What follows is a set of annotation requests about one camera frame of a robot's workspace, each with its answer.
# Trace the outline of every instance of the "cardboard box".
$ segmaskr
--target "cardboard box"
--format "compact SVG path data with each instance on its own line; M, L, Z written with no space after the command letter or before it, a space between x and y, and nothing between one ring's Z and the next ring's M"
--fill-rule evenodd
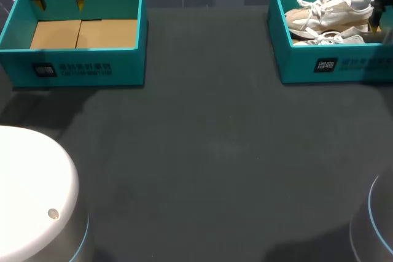
M0 63L16 87L144 83L144 0L15 0L0 35Z
M294 46L285 12L296 7L297 0L270 0L269 5L268 28L283 83L393 82L392 44ZM393 10L389 7L381 19L381 30L391 27Z

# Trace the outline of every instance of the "black table surface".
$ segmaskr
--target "black table surface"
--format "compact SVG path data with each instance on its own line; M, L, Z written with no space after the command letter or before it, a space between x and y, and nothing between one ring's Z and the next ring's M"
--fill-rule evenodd
M0 124L75 162L94 262L353 261L348 221L393 158L393 88L283 85L266 13L149 9L143 88L15 91L1 70Z

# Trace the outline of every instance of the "box label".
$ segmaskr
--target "box label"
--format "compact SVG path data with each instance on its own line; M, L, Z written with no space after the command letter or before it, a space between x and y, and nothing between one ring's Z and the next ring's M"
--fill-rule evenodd
M314 73L333 72L338 58L319 58L314 68Z
M110 63L68 63L60 64L60 75L71 76L111 76Z
M57 77L52 63L33 63L33 69L38 77Z

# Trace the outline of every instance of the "black logo square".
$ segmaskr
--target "black logo square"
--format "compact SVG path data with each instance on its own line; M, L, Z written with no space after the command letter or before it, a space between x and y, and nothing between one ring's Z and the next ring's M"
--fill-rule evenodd
M333 72L338 58L319 58L314 68L314 73Z
M33 63L33 69L38 77L57 77L52 63Z

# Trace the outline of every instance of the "shoe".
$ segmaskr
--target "shoe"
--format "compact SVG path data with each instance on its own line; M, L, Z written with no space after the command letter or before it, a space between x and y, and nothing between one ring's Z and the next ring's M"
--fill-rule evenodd
M326 2L329 2L329 1L331 1L331 0L315 0L314 2L313 2L313 4L314 5L323 5L323 4L325 4ZM286 13L285 13L285 16L287 17L287 15L291 15L291 14L293 14L293 13L295 13L295 12L298 12L299 10L307 10L308 8L307 7L302 7L302 8L300 8L300 9L291 9L291 10L289 10L289 11L287 11Z
M373 12L374 0L328 0L307 2L297 0L305 9L297 9L286 14L289 31L299 37L314 39L307 32L311 28L318 34L326 31L342 32L355 27L362 32L368 31L368 18Z
M332 45L332 44L364 44L363 33L356 27L351 27L344 32L325 32L318 34L311 28L306 28L306 31L314 36L313 40L300 41L294 44L299 45Z

